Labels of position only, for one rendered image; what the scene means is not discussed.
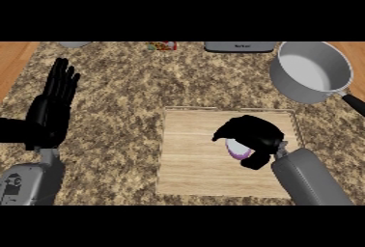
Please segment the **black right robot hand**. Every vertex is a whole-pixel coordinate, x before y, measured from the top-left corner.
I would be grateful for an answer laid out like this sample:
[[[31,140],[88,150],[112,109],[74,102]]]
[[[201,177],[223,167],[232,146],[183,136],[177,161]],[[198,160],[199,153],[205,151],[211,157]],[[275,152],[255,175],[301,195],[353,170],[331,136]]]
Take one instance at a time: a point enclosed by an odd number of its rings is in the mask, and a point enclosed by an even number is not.
[[[221,138],[233,139],[254,151],[251,156],[241,160],[241,166],[258,170],[277,152],[283,133],[270,122],[251,115],[243,115],[230,118],[214,132],[212,141]]]

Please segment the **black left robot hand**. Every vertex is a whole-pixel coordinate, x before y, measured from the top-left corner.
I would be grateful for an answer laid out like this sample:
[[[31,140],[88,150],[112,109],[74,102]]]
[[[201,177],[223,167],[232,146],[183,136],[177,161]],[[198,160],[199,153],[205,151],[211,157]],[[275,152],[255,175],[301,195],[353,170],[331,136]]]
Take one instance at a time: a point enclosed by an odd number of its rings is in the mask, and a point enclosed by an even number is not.
[[[65,58],[54,60],[43,93],[34,98],[23,120],[0,118],[0,143],[23,143],[25,149],[56,149],[65,139],[71,102],[81,75]]]

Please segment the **grey round object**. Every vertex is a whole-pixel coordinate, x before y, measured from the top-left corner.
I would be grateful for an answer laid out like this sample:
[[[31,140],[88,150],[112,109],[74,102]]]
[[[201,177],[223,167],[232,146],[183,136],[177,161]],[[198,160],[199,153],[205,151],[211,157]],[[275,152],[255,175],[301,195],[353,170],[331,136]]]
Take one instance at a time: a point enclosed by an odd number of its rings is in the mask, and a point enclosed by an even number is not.
[[[78,48],[87,45],[90,41],[60,41],[59,44],[60,46],[66,48]]]

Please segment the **dark grey appliance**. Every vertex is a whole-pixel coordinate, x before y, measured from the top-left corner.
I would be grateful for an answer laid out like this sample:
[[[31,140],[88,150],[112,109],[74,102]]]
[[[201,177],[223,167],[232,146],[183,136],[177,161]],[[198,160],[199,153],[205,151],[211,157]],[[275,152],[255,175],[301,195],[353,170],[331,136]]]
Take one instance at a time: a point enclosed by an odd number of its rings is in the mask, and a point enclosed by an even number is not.
[[[204,48],[218,53],[266,53],[273,50],[275,41],[205,41]]]

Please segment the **red and green packet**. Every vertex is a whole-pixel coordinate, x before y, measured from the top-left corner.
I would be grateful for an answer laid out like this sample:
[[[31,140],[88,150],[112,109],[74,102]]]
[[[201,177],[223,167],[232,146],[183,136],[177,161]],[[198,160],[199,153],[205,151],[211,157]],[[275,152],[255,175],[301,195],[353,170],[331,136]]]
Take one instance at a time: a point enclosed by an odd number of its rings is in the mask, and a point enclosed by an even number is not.
[[[174,41],[149,41],[146,43],[146,48],[149,50],[176,50],[177,49],[177,43]]]

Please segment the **pale wooden tray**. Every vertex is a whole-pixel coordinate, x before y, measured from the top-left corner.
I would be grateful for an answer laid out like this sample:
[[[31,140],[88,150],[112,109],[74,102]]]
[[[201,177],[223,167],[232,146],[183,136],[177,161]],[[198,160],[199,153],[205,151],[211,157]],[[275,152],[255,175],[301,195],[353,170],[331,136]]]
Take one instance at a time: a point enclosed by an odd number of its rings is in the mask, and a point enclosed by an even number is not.
[[[272,122],[285,134],[286,150],[304,146],[291,109],[168,107],[164,110],[156,192],[171,195],[279,198],[289,197],[269,166],[251,170],[230,157],[224,140],[212,134],[224,122],[251,115]]]

